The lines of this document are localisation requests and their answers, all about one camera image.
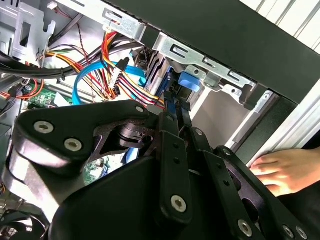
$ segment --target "finger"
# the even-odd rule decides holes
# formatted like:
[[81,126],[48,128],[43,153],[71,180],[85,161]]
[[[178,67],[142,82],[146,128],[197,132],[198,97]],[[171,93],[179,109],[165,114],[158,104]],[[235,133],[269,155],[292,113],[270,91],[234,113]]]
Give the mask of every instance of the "finger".
[[264,185],[278,185],[281,186],[283,183],[278,179],[278,175],[276,173],[268,174],[268,175],[260,175],[256,176]]
[[281,167],[279,166],[278,162],[269,163],[269,164],[259,164],[252,166],[250,170],[253,172],[254,175],[268,175],[273,174],[281,171]]
[[273,195],[275,195],[276,197],[279,197],[279,196],[281,196],[281,195],[284,195],[284,193],[282,192],[281,187],[278,186],[278,185],[268,185],[268,186],[266,186],[266,187],[267,187],[267,189],[269,189],[269,191],[270,191]]
[[253,167],[253,166],[256,166],[256,165],[260,165],[260,164],[277,163],[278,160],[276,158],[271,157],[271,156],[272,156],[272,154],[271,155],[262,156],[262,157],[258,158],[257,160],[255,160],[254,163],[251,166]]

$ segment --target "human hand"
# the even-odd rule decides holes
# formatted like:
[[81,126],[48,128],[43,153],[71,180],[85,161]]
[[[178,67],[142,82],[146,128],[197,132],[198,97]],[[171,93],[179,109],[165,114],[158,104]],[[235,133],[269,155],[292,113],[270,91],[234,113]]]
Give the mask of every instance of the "human hand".
[[276,197],[293,194],[320,181],[320,150],[278,151],[257,159],[250,170]]

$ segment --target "black mechanical linkage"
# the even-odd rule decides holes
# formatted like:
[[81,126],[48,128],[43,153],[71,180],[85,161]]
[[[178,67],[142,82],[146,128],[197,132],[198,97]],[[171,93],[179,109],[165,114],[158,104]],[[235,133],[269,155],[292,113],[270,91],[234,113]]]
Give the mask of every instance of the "black mechanical linkage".
[[[159,115],[128,100],[18,117],[7,171],[27,161],[32,171],[15,177],[36,198],[58,203],[48,240],[303,240],[300,230],[316,239],[230,149],[212,150],[192,127],[188,103],[164,96]],[[70,139],[77,141],[68,146]],[[140,149],[138,159],[76,185],[87,162],[128,148]]]

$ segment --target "blue drive latch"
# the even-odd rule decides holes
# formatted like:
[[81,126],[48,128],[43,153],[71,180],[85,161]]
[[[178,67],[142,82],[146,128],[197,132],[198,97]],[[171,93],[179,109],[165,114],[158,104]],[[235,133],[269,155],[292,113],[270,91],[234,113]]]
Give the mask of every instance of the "blue drive latch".
[[190,89],[196,93],[200,90],[200,84],[201,84],[200,80],[186,72],[182,72],[180,74],[178,83],[179,85],[187,89]]

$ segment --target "silver screw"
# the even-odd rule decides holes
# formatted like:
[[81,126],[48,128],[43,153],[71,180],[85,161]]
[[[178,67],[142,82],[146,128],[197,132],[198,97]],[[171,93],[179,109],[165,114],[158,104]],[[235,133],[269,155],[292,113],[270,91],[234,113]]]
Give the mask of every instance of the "silver screw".
[[25,86],[24,88],[25,88],[25,90],[27,90],[27,91],[31,91],[31,90],[32,90],[32,87],[31,87],[30,85],[27,85],[27,86]]
[[170,121],[174,121],[174,118],[170,115],[167,115],[166,118],[169,119]]
[[72,152],[78,152],[82,149],[82,143],[75,138],[69,138],[69,139],[65,140],[64,146],[66,149],[68,149]]
[[230,152],[228,151],[228,149],[224,148],[223,152],[225,153],[225,155],[231,156]]
[[55,129],[54,126],[47,121],[37,121],[33,125],[34,129],[41,134],[49,134],[52,133]]
[[287,227],[286,225],[283,225],[282,227],[283,227],[285,233],[286,233],[290,238],[292,238],[292,239],[295,238],[294,233],[291,231],[291,229],[290,229],[289,227]]
[[140,113],[143,113],[143,112],[145,111],[145,110],[144,110],[142,107],[140,107],[140,106],[136,106],[135,109],[136,109],[138,112],[140,112]]
[[196,129],[195,132],[200,136],[202,136],[204,134],[200,129]]
[[295,229],[303,239],[308,239],[307,234],[300,227],[297,226],[297,227],[295,227]]
[[245,220],[240,219],[238,221],[238,227],[248,238],[252,237],[252,229]]
[[184,213],[187,210],[187,204],[185,200],[178,195],[173,195],[171,197],[171,205],[179,213]]

